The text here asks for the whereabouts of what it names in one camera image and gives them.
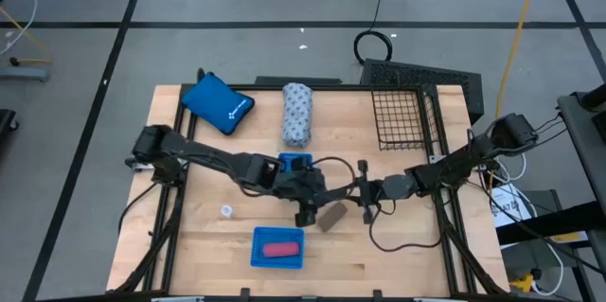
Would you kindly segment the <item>grey equipment cart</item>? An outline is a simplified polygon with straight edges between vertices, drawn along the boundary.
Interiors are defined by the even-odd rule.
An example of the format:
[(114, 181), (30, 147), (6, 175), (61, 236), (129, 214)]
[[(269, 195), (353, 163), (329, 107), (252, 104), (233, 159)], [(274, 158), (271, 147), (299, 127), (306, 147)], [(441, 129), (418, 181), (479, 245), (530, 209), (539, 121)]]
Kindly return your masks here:
[(583, 231), (606, 281), (606, 82), (589, 92), (558, 98), (558, 107), (595, 199), (557, 212), (497, 228), (502, 244), (550, 242), (552, 236)]

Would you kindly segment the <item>yellow power plug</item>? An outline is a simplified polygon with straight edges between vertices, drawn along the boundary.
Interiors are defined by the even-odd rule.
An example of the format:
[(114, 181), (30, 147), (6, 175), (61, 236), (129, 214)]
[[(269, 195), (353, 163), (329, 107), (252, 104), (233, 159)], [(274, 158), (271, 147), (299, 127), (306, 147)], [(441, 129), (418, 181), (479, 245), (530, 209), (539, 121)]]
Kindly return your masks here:
[(517, 288), (522, 293), (529, 293), (533, 290), (533, 284), (535, 283), (534, 274), (526, 273), (521, 277), (511, 280), (508, 285), (510, 287)]

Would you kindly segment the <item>blue first aid pouch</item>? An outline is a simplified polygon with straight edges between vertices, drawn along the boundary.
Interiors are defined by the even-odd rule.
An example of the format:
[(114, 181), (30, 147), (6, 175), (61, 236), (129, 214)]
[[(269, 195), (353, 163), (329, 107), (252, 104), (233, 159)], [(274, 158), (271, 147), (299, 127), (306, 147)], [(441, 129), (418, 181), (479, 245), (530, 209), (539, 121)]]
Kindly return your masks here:
[(224, 135), (231, 135), (254, 108), (255, 100), (234, 91), (202, 68), (198, 69), (197, 78), (198, 82), (184, 94), (181, 103)]

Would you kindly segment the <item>small blue plastic basket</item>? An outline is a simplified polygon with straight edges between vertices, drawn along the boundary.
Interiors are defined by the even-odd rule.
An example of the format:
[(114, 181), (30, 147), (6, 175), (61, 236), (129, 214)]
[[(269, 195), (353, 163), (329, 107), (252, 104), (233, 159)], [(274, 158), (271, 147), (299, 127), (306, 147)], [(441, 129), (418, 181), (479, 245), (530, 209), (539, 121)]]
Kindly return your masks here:
[(301, 171), (312, 165), (312, 155), (305, 152), (282, 152), (278, 155), (278, 160), (284, 173)]

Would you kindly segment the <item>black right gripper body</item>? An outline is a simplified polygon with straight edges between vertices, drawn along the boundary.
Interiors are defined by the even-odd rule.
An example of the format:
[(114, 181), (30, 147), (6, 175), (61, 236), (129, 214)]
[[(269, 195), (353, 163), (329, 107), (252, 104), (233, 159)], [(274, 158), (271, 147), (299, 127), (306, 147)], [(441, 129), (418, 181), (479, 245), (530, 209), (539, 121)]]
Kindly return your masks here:
[(359, 201), (358, 206), (363, 209), (364, 224), (372, 224), (382, 212), (380, 199), (383, 196), (383, 181), (367, 179), (368, 163), (366, 160), (358, 161), (358, 170), (361, 176), (358, 178)]

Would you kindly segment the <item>black flat bar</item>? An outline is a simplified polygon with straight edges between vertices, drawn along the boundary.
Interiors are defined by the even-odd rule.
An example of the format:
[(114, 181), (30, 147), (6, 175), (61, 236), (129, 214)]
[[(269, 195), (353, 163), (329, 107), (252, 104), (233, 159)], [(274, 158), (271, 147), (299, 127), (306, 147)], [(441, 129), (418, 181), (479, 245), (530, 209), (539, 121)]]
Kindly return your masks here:
[(288, 83), (300, 83), (306, 86), (334, 86), (342, 83), (339, 79), (333, 78), (302, 78), (302, 77), (268, 77), (258, 76), (255, 79), (255, 85), (275, 85), (284, 86)]

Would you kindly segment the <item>white printed paper box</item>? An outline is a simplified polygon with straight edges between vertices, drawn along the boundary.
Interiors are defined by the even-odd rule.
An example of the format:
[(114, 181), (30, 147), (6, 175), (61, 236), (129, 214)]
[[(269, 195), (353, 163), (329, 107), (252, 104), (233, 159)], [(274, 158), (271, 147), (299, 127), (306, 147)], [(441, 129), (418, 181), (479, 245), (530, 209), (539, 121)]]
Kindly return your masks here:
[(490, 204), (495, 227), (505, 226), (515, 221), (530, 219), (535, 216), (527, 201), (514, 185), (496, 187), (491, 191), (494, 203)]

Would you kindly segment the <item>large blue plastic basket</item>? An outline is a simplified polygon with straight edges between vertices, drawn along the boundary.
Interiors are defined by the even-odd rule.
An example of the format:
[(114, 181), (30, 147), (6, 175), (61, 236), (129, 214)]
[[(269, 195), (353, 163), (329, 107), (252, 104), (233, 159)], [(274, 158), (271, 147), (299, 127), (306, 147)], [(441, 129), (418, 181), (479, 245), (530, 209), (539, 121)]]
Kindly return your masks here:
[[(297, 257), (266, 258), (262, 247), (268, 242), (294, 241), (299, 244)], [(304, 262), (305, 233), (299, 228), (258, 226), (253, 231), (250, 265), (257, 268), (300, 270)]]

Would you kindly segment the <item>grey metal floor foot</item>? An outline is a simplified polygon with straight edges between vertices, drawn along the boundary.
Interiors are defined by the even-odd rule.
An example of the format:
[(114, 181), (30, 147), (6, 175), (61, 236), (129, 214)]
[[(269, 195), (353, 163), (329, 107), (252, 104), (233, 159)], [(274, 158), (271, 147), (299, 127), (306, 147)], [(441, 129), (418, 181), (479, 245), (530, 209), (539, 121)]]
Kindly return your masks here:
[(38, 80), (46, 82), (49, 75), (45, 69), (31, 67), (0, 67), (0, 80)]

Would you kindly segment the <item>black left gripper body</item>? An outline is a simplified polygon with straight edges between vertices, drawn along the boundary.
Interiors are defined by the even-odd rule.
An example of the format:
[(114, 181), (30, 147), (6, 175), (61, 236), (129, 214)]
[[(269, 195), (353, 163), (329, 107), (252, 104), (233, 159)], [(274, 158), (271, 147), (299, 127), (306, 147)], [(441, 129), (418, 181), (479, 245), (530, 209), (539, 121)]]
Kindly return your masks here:
[(330, 201), (325, 176), (320, 169), (279, 173), (278, 197), (300, 204), (315, 204), (318, 207)]

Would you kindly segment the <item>grey patterned soft pack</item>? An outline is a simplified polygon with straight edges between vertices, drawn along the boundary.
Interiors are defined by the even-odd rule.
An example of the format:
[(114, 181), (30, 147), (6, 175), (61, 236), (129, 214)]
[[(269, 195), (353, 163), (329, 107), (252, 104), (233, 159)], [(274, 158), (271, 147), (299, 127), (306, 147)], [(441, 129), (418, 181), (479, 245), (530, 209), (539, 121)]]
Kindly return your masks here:
[(287, 147), (305, 148), (312, 139), (312, 89), (302, 83), (283, 86), (281, 138)]

